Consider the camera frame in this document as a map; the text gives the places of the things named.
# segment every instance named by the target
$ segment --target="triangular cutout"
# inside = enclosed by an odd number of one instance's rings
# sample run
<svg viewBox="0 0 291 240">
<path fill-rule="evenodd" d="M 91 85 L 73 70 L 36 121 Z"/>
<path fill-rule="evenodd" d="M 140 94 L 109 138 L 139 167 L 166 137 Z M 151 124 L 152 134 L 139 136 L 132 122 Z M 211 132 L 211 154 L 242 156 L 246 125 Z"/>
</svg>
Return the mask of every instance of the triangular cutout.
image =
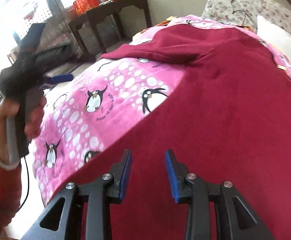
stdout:
<svg viewBox="0 0 291 240">
<path fill-rule="evenodd" d="M 65 198 L 59 198 L 58 201 L 48 211 L 47 215 L 42 219 L 40 227 L 50 229 L 52 231 L 57 231 L 59 228 L 64 203 Z"/>
<path fill-rule="evenodd" d="M 243 202 L 236 196 L 232 198 L 235 212 L 237 214 L 239 228 L 241 230 L 252 228 L 256 226 L 256 220 L 249 212 L 247 207 L 243 204 Z"/>
</svg>

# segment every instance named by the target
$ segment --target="red sleeve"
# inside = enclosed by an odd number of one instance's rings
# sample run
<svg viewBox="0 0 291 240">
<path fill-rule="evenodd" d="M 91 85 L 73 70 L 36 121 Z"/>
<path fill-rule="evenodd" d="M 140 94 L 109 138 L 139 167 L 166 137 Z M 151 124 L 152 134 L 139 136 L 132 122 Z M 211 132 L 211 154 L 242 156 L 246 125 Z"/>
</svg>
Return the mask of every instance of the red sleeve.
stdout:
<svg viewBox="0 0 291 240">
<path fill-rule="evenodd" d="M 0 167 L 0 232 L 15 216 L 21 199 L 21 165 L 13 171 Z"/>
</svg>

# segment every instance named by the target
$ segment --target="silver screw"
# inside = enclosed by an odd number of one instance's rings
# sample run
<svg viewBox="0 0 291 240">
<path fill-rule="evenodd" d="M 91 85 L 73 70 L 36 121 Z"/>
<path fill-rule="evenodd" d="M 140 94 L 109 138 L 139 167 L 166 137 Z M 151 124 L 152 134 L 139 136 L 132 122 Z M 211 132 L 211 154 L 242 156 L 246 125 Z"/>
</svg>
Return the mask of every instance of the silver screw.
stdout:
<svg viewBox="0 0 291 240">
<path fill-rule="evenodd" d="M 108 180 L 108 179 L 111 179 L 112 175 L 110 173 L 105 173 L 102 175 L 102 179 L 104 180 Z"/>
<path fill-rule="evenodd" d="M 230 187 L 232 187 L 233 186 L 233 184 L 232 184 L 232 182 L 231 181 L 225 181 L 225 182 L 223 182 L 223 185 L 225 186 L 225 187 L 228 187 L 228 188 L 230 188 Z"/>
<path fill-rule="evenodd" d="M 186 175 L 186 177 L 188 179 L 195 179 L 197 176 L 194 173 L 188 173 L 188 175 Z"/>
<path fill-rule="evenodd" d="M 75 183 L 74 182 L 69 182 L 65 185 L 66 189 L 73 189 L 75 187 Z"/>
</svg>

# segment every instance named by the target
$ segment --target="wooden table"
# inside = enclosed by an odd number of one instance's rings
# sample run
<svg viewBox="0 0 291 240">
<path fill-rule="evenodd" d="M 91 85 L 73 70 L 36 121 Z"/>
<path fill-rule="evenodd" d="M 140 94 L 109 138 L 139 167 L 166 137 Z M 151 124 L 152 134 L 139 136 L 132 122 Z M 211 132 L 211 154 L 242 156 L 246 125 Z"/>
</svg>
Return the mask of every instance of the wooden table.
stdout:
<svg viewBox="0 0 291 240">
<path fill-rule="evenodd" d="M 119 12 L 122 8 L 128 6 L 135 6 L 138 9 L 143 10 L 147 28 L 152 27 L 148 0 L 116 0 L 112 3 L 101 5 L 91 10 L 88 10 L 84 14 L 81 14 L 79 17 L 69 22 L 71 31 L 73 32 L 75 39 L 81 46 L 84 53 L 89 52 L 82 40 L 82 37 L 79 34 L 79 30 L 82 28 L 83 24 L 85 23 L 86 25 L 88 25 L 91 28 L 92 32 L 95 34 L 101 53 L 106 53 L 106 48 L 103 44 L 98 29 L 96 28 L 96 25 L 103 22 L 107 16 L 112 15 L 117 26 L 120 38 L 126 38 Z"/>
</svg>

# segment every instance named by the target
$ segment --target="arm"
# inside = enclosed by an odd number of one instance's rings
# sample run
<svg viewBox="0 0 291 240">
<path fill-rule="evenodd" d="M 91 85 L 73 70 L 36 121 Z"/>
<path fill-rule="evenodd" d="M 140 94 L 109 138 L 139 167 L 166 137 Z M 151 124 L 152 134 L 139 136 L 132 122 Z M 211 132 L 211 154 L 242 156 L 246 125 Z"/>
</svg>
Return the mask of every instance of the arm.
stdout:
<svg viewBox="0 0 291 240">
<path fill-rule="evenodd" d="M 42 98 L 40 105 L 30 114 L 30 121 L 24 129 L 29 141 L 41 132 L 40 124 L 46 102 L 46 99 Z M 13 101 L 4 99 L 0 103 L 0 233 L 11 222 L 20 206 L 21 165 L 9 164 L 6 137 L 7 117 L 16 115 L 18 111 L 19 105 Z"/>
</svg>

